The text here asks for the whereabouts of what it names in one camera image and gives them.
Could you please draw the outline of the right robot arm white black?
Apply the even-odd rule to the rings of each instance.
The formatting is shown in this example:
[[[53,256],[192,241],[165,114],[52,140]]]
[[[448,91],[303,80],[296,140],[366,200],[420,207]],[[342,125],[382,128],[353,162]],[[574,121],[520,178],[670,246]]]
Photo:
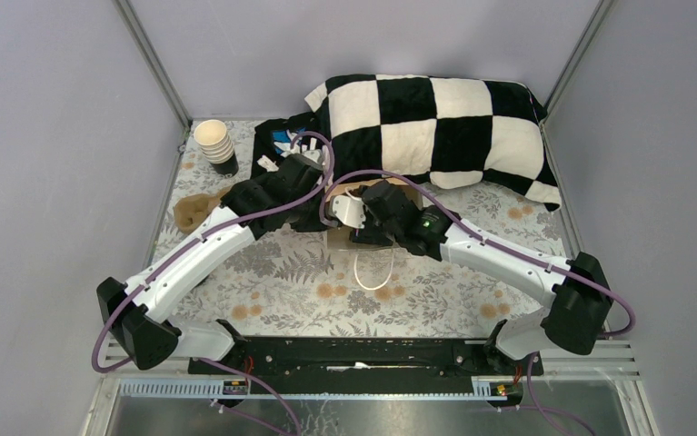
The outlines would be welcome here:
[[[536,300],[540,309],[493,329],[483,351],[492,372],[505,374],[543,350],[589,355],[604,334],[613,299],[604,294],[601,263],[588,253],[567,259],[510,243],[440,204],[423,208],[386,181],[332,196],[326,215],[354,229],[373,224],[412,255],[487,273]]]

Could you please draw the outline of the white brown paper bag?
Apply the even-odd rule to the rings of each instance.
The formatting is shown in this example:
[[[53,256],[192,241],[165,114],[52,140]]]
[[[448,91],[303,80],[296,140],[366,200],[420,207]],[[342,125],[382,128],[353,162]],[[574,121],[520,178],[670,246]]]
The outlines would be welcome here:
[[[389,284],[402,257],[399,246],[383,233],[370,210],[362,203],[363,192],[377,179],[343,183],[326,196],[325,217],[334,224],[324,236],[325,247],[347,264],[348,276],[367,292]]]

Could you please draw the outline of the stack of paper cups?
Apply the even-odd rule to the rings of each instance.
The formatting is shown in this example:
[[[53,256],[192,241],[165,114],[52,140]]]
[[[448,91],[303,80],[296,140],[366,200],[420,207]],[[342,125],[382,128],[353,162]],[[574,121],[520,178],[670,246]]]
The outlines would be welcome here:
[[[238,173],[234,142],[224,122],[202,121],[195,127],[193,137],[204,158],[218,174],[227,178]]]

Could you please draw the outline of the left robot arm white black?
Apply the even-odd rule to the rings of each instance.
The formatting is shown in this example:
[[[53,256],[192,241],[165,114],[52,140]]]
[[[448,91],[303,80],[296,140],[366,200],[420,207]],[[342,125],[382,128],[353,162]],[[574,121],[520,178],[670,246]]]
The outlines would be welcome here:
[[[235,184],[192,233],[164,258],[119,282],[96,288],[103,333],[111,334],[125,362],[147,371],[171,357],[206,358],[224,373],[244,364],[243,346],[221,322],[173,317],[176,305],[235,253],[305,215],[323,192],[321,164],[292,154],[277,171]]]

